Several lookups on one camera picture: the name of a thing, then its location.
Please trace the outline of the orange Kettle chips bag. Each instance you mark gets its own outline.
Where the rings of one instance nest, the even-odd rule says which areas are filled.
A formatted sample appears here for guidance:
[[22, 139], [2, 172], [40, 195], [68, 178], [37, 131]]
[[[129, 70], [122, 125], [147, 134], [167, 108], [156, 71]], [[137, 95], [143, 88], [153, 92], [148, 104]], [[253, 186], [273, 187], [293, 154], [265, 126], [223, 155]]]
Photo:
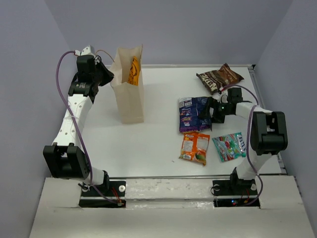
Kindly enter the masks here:
[[139, 85], [139, 77], [141, 72], [141, 65], [139, 60], [136, 56], [133, 57], [132, 63], [130, 66], [129, 76], [128, 76], [128, 83], [134, 86]]

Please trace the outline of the cream paper bag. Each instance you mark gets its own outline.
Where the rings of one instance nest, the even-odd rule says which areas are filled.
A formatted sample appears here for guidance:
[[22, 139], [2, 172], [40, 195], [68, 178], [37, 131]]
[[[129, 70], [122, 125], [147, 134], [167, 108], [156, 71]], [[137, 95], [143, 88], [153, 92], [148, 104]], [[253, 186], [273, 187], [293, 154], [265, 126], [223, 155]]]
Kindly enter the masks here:
[[[134, 48], [117, 48], [110, 67], [114, 74], [110, 85], [115, 93], [116, 103], [122, 123], [144, 122], [144, 85], [142, 78], [143, 45]], [[129, 84], [128, 76], [133, 57], [136, 56], [141, 65], [139, 85]]]

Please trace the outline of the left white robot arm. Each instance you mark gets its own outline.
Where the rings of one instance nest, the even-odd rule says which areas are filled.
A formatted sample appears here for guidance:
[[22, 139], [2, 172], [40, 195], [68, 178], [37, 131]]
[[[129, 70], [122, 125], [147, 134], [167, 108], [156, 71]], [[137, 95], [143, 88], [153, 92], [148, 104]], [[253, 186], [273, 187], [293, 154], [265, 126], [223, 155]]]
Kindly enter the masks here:
[[99, 87], [110, 83], [113, 73], [92, 53], [77, 55], [76, 65], [68, 96], [60, 94], [66, 106], [61, 127], [52, 144], [44, 147], [43, 156], [52, 177], [83, 182], [104, 196], [109, 192], [108, 173], [92, 166], [82, 132]]

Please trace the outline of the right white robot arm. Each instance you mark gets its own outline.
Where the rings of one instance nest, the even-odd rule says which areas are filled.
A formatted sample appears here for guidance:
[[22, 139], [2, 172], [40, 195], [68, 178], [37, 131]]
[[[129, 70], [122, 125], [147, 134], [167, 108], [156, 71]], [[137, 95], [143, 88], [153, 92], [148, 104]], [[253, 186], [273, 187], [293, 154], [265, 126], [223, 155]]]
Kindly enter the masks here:
[[226, 100], [209, 97], [200, 119], [224, 123], [225, 117], [236, 115], [248, 121], [246, 158], [234, 168], [228, 180], [213, 182], [215, 195], [239, 195], [245, 190], [256, 190], [255, 178], [269, 155], [277, 155], [288, 145], [286, 119], [283, 112], [263, 109], [258, 102], [245, 101], [243, 86], [224, 86], [221, 95]]

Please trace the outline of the blue purple candy bag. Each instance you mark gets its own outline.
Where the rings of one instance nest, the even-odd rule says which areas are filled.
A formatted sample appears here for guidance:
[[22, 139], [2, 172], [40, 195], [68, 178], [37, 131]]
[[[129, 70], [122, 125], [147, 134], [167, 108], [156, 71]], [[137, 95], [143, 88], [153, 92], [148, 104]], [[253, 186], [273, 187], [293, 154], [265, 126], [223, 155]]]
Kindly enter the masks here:
[[208, 97], [185, 97], [178, 100], [179, 133], [194, 133], [211, 129], [211, 117], [200, 119], [199, 114], [205, 109]]

